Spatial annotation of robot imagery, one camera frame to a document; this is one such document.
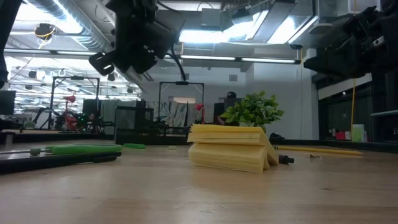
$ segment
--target black connector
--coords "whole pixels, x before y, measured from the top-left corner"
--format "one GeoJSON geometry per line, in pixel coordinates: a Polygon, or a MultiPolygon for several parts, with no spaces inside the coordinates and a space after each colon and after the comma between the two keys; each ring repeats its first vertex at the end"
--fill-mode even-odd
{"type": "Polygon", "coordinates": [[[289,156],[279,155],[279,164],[290,164],[294,163],[294,158],[290,158],[289,156]]]}

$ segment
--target ceiling duct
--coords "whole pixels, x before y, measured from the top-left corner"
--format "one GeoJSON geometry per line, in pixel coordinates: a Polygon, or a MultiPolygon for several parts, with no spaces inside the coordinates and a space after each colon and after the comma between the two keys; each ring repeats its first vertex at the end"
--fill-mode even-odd
{"type": "Polygon", "coordinates": [[[42,12],[52,15],[56,26],[66,33],[81,34],[72,37],[89,51],[109,52],[112,48],[107,38],[72,0],[26,0],[42,12]]]}

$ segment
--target monitor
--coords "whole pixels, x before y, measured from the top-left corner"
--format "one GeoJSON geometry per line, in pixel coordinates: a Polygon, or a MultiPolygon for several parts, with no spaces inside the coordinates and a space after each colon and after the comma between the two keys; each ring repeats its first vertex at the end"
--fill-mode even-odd
{"type": "Polygon", "coordinates": [[[16,91],[0,91],[0,115],[13,115],[16,91]]]}

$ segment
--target red object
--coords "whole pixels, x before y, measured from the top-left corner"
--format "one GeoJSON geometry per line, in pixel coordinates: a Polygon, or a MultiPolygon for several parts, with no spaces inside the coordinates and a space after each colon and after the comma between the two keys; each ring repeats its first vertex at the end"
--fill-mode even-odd
{"type": "Polygon", "coordinates": [[[68,102],[74,103],[76,101],[75,96],[65,96],[64,99],[67,101],[65,106],[65,122],[68,126],[68,130],[76,131],[77,120],[72,115],[68,114],[68,102]]]}
{"type": "Polygon", "coordinates": [[[203,103],[200,103],[196,105],[197,111],[201,110],[201,123],[205,124],[205,105],[203,103]]]}
{"type": "Polygon", "coordinates": [[[346,139],[346,133],[336,133],[336,140],[345,140],[346,139]]]}
{"type": "Polygon", "coordinates": [[[76,97],[75,96],[66,96],[64,97],[64,99],[66,99],[67,101],[74,103],[76,101],[76,97]]]}

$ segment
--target wooden table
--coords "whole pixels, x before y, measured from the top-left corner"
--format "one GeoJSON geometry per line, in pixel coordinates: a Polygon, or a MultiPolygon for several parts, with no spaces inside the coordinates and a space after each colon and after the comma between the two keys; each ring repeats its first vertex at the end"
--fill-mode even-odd
{"type": "Polygon", "coordinates": [[[2,175],[0,223],[398,223],[398,155],[279,151],[295,164],[260,175],[192,167],[187,149],[2,175]]]}

